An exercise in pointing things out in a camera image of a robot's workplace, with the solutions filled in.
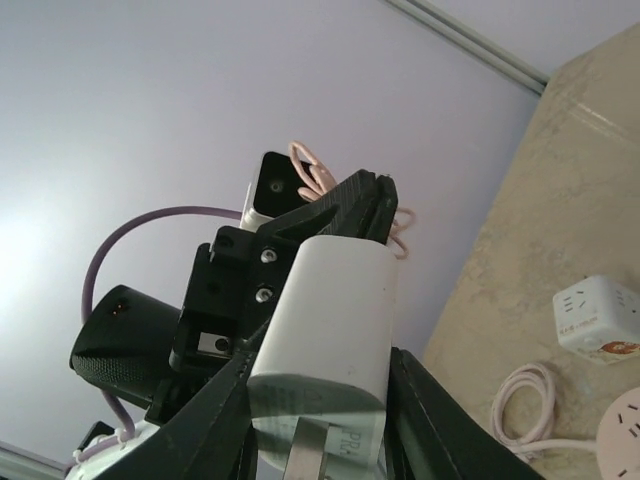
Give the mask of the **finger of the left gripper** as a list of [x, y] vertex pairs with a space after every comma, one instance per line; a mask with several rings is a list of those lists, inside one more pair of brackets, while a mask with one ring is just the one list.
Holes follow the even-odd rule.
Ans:
[[398, 207], [398, 193], [390, 176], [378, 176], [367, 197], [360, 237], [385, 245]]

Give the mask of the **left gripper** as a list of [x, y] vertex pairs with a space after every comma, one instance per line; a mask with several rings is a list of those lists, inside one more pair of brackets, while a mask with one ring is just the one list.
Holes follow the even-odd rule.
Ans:
[[359, 238], [376, 175], [361, 169], [257, 233], [225, 226], [195, 255], [169, 355], [145, 420], [163, 425], [241, 351], [257, 351], [295, 256], [315, 235]]

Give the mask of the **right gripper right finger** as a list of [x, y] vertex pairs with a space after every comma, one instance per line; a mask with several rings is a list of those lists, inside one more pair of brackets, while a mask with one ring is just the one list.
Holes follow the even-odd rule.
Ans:
[[537, 480], [407, 350], [391, 349], [384, 448], [396, 480]]

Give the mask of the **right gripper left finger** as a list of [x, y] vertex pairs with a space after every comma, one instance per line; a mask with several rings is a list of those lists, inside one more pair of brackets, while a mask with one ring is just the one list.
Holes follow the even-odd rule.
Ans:
[[117, 443], [69, 471], [69, 479], [254, 479], [257, 438], [247, 382], [258, 348], [232, 359], [164, 426]]

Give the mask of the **white charger with cable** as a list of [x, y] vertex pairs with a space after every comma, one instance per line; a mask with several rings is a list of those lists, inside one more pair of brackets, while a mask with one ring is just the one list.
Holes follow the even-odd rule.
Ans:
[[299, 419], [328, 427], [326, 475], [372, 479], [386, 423], [398, 261], [380, 243], [303, 242], [247, 388], [260, 456], [284, 469]]

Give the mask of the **white cube socket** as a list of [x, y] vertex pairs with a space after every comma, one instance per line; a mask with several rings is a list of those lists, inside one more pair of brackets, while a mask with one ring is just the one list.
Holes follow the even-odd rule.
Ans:
[[639, 294], [604, 275], [587, 277], [552, 299], [565, 350], [598, 365], [639, 356]]

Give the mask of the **pink round power strip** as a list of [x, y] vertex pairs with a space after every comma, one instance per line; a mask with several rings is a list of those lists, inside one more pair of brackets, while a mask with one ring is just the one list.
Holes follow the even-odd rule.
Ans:
[[596, 460], [604, 480], [639, 480], [639, 388], [618, 397], [596, 435]]

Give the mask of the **aluminium rail frame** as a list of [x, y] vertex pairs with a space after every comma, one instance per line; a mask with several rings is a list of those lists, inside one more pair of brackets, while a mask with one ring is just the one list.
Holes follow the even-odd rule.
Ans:
[[395, 10], [438, 34], [504, 77], [541, 96], [549, 76], [429, 1], [388, 0]]

